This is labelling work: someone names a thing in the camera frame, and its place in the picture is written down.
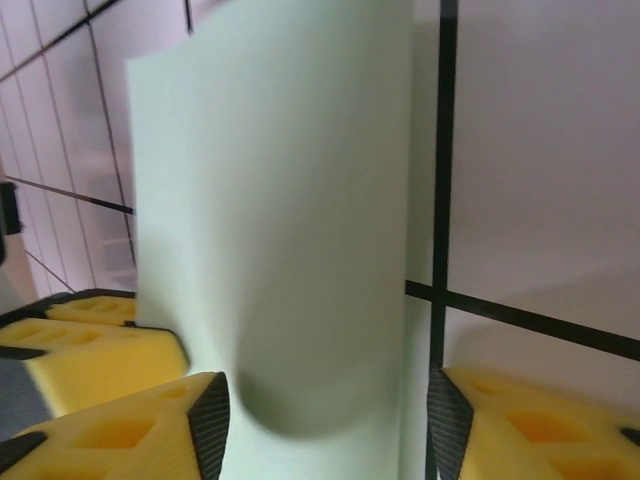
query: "pale green paper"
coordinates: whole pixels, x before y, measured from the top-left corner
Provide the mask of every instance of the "pale green paper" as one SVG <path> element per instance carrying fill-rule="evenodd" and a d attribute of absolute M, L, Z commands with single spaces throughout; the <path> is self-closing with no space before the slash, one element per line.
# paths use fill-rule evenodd
<path fill-rule="evenodd" d="M 398 471 L 411 4 L 233 0 L 130 64 L 138 315 L 223 370 L 223 476 Z"/>

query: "curved paper sheet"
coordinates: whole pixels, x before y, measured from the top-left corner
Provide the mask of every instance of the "curved paper sheet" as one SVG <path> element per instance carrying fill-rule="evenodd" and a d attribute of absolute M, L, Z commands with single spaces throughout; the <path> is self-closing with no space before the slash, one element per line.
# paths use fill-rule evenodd
<path fill-rule="evenodd" d="M 130 65 L 139 321 L 230 379 L 225 479 L 398 468 L 407 0 L 234 0 Z"/>

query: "yellow foam block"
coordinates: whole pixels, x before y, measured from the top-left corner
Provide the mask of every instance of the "yellow foam block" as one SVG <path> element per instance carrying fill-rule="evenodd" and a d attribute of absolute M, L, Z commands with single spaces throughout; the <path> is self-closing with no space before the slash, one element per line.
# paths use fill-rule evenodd
<path fill-rule="evenodd" d="M 0 329 L 0 346 L 45 350 L 23 360 L 54 416 L 175 380 L 188 364 L 168 331 L 29 318 Z"/>
<path fill-rule="evenodd" d="M 54 305 L 47 310 L 47 317 L 68 322 L 101 323 L 124 325 L 136 318 L 134 298 L 99 296 L 73 300 Z"/>
<path fill-rule="evenodd" d="M 212 480 L 228 426 L 224 375 L 192 375 L 29 428 L 46 440 L 0 479 Z"/>
<path fill-rule="evenodd" d="M 456 473 L 452 460 L 461 453 L 455 445 L 465 428 L 464 400 L 453 400 L 461 394 L 472 421 L 455 478 L 640 480 L 640 447 L 621 432 L 639 429 L 640 419 L 497 374 L 457 368 L 444 373 L 458 391 L 442 396 L 440 380 L 434 395 L 440 394 L 441 403 L 430 399 L 430 407 L 438 408 L 430 408 L 429 415 L 437 457 L 444 462 L 439 468 L 450 478 Z M 433 376 L 431 381 L 438 383 Z"/>

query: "yellow foam piece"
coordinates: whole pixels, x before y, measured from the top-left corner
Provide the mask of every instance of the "yellow foam piece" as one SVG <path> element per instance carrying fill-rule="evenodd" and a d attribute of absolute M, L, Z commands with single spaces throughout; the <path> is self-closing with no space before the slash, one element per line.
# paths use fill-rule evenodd
<path fill-rule="evenodd" d="M 47 440 L 0 478 L 199 479 L 186 413 L 215 375 L 192 375 L 34 425 L 22 433 L 41 431 Z"/>
<path fill-rule="evenodd" d="M 136 300 L 109 296 L 72 300 L 52 306 L 47 310 L 47 317 L 68 322 L 124 325 L 136 318 Z"/>
<path fill-rule="evenodd" d="M 29 318 L 0 329 L 0 345 L 46 350 L 24 360 L 54 416 L 183 376 L 187 359 L 167 331 Z"/>
<path fill-rule="evenodd" d="M 447 368 L 473 423 L 460 480 L 640 480 L 640 419 L 505 376 Z"/>

